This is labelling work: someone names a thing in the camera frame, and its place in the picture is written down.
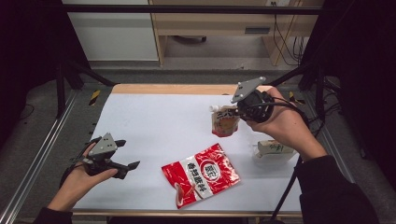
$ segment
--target logo on bag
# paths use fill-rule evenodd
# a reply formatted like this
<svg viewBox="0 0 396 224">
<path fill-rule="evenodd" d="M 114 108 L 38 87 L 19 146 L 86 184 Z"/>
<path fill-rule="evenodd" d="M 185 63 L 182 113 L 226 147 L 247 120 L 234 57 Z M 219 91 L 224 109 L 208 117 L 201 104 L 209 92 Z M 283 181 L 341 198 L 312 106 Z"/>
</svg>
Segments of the logo on bag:
<svg viewBox="0 0 396 224">
<path fill-rule="evenodd" d="M 220 168 L 217 163 L 211 160 L 203 161 L 200 165 L 201 173 L 209 181 L 217 181 L 220 178 Z"/>
</svg>

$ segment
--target white tabletop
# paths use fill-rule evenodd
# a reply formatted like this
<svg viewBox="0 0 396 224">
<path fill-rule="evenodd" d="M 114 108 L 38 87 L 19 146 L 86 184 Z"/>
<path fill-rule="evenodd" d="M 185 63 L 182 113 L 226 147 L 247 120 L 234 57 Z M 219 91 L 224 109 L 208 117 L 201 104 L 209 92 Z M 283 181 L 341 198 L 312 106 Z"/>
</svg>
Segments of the white tabletop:
<svg viewBox="0 0 396 224">
<path fill-rule="evenodd" d="M 83 210 L 237 214 L 270 212 L 289 183 L 298 154 L 281 163 L 253 160 L 258 140 L 271 139 L 254 133 L 244 121 L 230 137 L 211 132 L 210 105 L 230 105 L 231 95 L 111 93 L 92 138 L 111 133 L 126 140 L 111 158 L 128 164 L 141 161 L 120 180 L 110 178 L 94 187 L 75 206 Z M 161 167 L 192 156 L 219 143 L 240 176 L 240 182 L 220 194 L 177 210 L 176 190 Z M 283 212 L 300 212 L 298 181 L 282 206 Z"/>
</svg>

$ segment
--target white cabinet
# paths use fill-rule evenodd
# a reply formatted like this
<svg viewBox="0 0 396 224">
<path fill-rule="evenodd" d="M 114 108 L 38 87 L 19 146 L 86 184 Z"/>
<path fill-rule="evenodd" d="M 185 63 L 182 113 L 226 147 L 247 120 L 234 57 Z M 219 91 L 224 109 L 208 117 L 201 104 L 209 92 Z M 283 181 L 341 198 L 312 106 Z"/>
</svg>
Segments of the white cabinet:
<svg viewBox="0 0 396 224">
<path fill-rule="evenodd" d="M 147 5 L 146 0 L 63 0 L 64 4 Z M 158 61 L 149 13 L 68 13 L 89 61 Z"/>
</svg>

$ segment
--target human hand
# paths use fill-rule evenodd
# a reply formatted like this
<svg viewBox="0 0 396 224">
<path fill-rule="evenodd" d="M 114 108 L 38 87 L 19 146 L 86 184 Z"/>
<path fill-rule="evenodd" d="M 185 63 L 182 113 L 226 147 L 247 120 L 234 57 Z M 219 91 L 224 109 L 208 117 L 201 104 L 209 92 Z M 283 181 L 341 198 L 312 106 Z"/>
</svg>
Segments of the human hand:
<svg viewBox="0 0 396 224">
<path fill-rule="evenodd" d="M 94 147 L 91 144 L 83 153 L 84 156 Z M 97 184 L 109 179 L 117 173 L 117 169 L 103 171 L 98 175 L 90 176 L 85 171 L 82 162 L 76 164 L 76 168 L 66 178 L 55 197 L 47 206 L 51 210 L 68 212 L 74 205 Z"/>
<path fill-rule="evenodd" d="M 282 94 L 273 87 L 266 91 L 275 98 L 276 103 L 284 103 Z M 255 132 L 266 133 L 272 136 L 280 144 L 297 150 L 303 161 L 327 155 L 323 146 L 309 131 L 303 118 L 295 110 L 285 106 L 274 106 L 271 118 L 263 123 L 248 120 L 247 125 Z"/>
</svg>

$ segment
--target red snack bag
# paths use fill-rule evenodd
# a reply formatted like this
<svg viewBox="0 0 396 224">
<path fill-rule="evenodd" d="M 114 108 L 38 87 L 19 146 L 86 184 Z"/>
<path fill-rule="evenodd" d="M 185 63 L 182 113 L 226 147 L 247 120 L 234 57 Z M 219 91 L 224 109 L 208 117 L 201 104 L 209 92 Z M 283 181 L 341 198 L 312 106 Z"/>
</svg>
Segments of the red snack bag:
<svg viewBox="0 0 396 224">
<path fill-rule="evenodd" d="M 220 193 L 239 182 L 239 175 L 219 144 L 162 169 L 177 191 L 177 208 Z"/>
</svg>

